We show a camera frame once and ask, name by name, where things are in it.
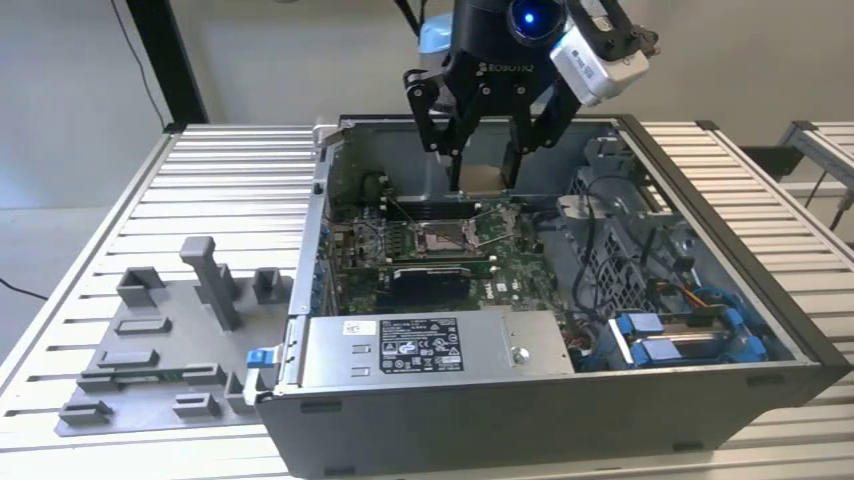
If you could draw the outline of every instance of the label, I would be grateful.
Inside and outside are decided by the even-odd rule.
[[[379,345],[383,373],[464,371],[464,346],[456,318],[382,320]]]
[[[374,320],[345,320],[345,335],[377,335],[377,322]]]

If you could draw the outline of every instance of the gray plastic part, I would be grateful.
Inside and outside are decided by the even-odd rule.
[[[147,333],[166,333],[173,329],[173,322],[162,315],[143,316],[119,320],[117,334],[143,335]]]
[[[163,288],[158,271],[153,267],[133,267],[122,275],[117,292],[129,307],[154,307],[155,302],[149,293],[153,288]]]
[[[113,381],[113,369],[106,369],[103,371],[87,370],[81,373],[81,377],[78,378],[78,387],[90,394],[118,392],[122,390],[122,385]]]
[[[102,368],[154,367],[161,360],[155,350],[141,352],[105,352],[97,365]]]
[[[197,285],[195,280],[169,281],[163,288],[149,290],[155,307],[121,306],[71,398],[74,404],[103,401],[110,405],[110,423],[59,421],[61,436],[261,423],[254,407],[243,401],[246,356],[250,350],[282,342],[289,305],[259,305],[253,278],[235,279],[234,308],[243,325],[226,332],[213,308],[199,301]],[[169,319],[169,327],[162,319]],[[127,329],[135,331],[138,326],[146,333],[129,334]],[[98,367],[106,352],[151,351],[159,355],[154,366]],[[275,369],[266,369],[269,377],[259,381],[275,384],[275,374]],[[173,409],[175,397],[206,393],[218,404],[218,415],[179,417]]]
[[[253,290],[255,290],[255,299],[261,305],[289,302],[290,286],[286,286],[282,272],[278,268],[259,268],[255,270]]]
[[[189,372],[185,372],[182,378],[189,385],[225,385],[226,371],[219,363],[206,363],[187,365]]]
[[[106,425],[110,423],[107,415],[111,413],[113,410],[102,401],[90,403],[69,402],[63,405],[63,409],[59,412],[59,418],[69,425]]]
[[[217,243],[213,237],[187,237],[182,246],[182,261],[193,267],[199,277],[201,298],[211,305],[214,315],[223,330],[233,331],[241,328],[242,320],[235,306],[234,279],[226,268],[226,274],[214,261]]]
[[[226,287],[229,288],[229,292],[231,293],[231,299],[233,301],[238,298],[238,284],[235,283],[235,279],[231,276],[231,269],[229,268],[229,265],[226,265],[225,263],[221,263],[217,265],[217,268],[219,268],[219,276],[223,279],[223,282],[226,282]],[[202,288],[202,285],[197,285],[197,295],[199,295],[199,301],[202,303],[205,303],[206,305],[211,304],[211,301],[209,299],[207,296],[207,290],[205,290]]]
[[[210,393],[177,395],[173,411],[181,418],[215,417],[222,413]]]
[[[226,401],[237,414],[255,413],[255,407],[246,404],[243,383],[234,373],[229,375],[229,382],[226,382]]]

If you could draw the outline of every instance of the metal case panel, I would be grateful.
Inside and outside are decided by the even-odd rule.
[[[286,395],[257,405],[297,477],[553,463],[717,448],[818,367]]]

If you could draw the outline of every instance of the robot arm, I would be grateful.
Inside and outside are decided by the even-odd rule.
[[[513,188],[522,157],[558,143],[581,106],[620,95],[646,73],[658,35],[632,24],[617,0],[601,6],[605,15],[592,16],[582,0],[457,0],[442,67],[405,74],[425,150],[452,158],[453,191],[484,117],[512,119],[502,176]],[[533,120],[532,105],[550,87]],[[448,123],[432,111],[448,113]]]

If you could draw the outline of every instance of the black pole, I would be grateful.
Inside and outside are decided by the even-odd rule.
[[[173,121],[209,123],[170,0],[127,0]]]

